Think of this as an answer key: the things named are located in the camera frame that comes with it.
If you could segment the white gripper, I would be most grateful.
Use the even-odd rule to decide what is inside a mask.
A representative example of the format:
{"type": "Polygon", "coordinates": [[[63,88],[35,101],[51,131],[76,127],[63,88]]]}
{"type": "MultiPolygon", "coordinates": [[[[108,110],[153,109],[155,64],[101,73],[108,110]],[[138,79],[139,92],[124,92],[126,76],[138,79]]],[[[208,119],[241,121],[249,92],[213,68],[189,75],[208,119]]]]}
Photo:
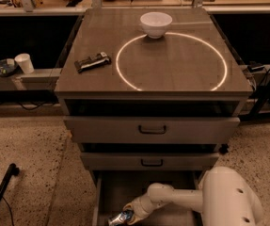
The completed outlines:
{"type": "Polygon", "coordinates": [[[127,220],[127,225],[134,225],[139,220],[147,218],[155,209],[156,205],[147,194],[135,198],[123,206],[123,211],[134,211],[134,218],[127,220]]]}

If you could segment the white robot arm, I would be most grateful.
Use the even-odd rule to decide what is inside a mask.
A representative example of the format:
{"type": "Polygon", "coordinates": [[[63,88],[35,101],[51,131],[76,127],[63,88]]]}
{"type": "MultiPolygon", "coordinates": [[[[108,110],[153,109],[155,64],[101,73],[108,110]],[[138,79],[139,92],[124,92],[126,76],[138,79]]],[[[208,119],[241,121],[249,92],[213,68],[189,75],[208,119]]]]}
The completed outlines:
{"type": "Polygon", "coordinates": [[[258,226],[263,217],[259,197],[236,170],[228,167],[208,170],[202,190],[153,183],[123,209],[133,212],[128,222],[132,225],[170,203],[201,213],[204,226],[258,226]]]}

